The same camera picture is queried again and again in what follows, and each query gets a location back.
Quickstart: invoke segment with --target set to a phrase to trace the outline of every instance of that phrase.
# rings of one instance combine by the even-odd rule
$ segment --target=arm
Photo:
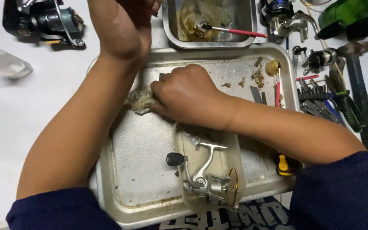
[[[150,52],[150,18],[160,7],[159,0],[143,0],[134,6],[130,1],[119,2],[88,1],[100,39],[99,58],[78,91],[33,144],[17,199],[87,186],[110,126]]]
[[[224,94],[199,65],[177,68],[151,88],[163,103],[151,108],[162,116],[248,135],[303,162],[331,163],[366,150],[340,125]]]

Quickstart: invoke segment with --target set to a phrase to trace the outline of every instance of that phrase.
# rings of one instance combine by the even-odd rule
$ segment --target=metal tray
[[[219,39],[211,42],[186,42],[180,38],[180,24],[177,14],[180,13],[183,0],[163,0],[164,31],[172,44],[184,49],[211,49],[211,48],[241,48],[246,47],[255,40],[247,35],[219,33]],[[227,29],[241,29],[257,32],[256,3],[255,0],[223,0],[223,7],[233,19]]]
[[[268,105],[275,104],[276,80],[266,75],[265,63],[276,59],[283,66],[283,104],[286,109],[299,111],[292,62],[284,49],[271,43],[252,44],[247,49],[152,50],[132,89],[158,80],[160,73],[196,63],[210,72],[221,91],[253,101],[249,86],[256,84],[250,76],[256,70],[254,63],[259,56],[264,58],[263,91]],[[238,82],[244,76],[246,84],[242,88]],[[231,88],[221,87],[226,82],[232,84]],[[96,167],[98,200],[123,229],[137,229],[192,214],[181,198],[177,168],[166,164],[167,153],[174,151],[173,125],[173,121],[153,113],[140,116],[122,111],[112,127]],[[242,202],[290,191],[294,178],[277,175],[276,166],[268,159],[262,144],[242,136],[239,142],[246,181]]]

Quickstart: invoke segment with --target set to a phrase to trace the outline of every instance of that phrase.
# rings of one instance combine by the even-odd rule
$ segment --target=forearm
[[[235,97],[231,103],[227,131],[248,135],[294,159],[323,164],[366,150],[348,129],[324,119]]]
[[[87,186],[112,122],[128,94],[136,68],[99,57],[78,91],[33,144],[17,198]]]

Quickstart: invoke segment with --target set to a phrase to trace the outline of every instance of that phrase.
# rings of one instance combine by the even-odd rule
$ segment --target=person's left hand
[[[144,63],[151,48],[151,15],[161,0],[88,0],[100,55]]]

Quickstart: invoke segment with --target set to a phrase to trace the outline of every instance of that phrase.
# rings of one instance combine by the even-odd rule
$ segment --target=green handled tool
[[[339,69],[343,72],[345,61],[339,58],[337,61]],[[341,79],[338,71],[334,66],[330,66],[330,76],[326,76],[326,84],[335,97],[334,101],[336,103],[337,109],[340,110],[347,123],[356,133],[361,133],[363,131],[364,118],[353,99],[350,97],[350,91],[346,90],[346,86]]]

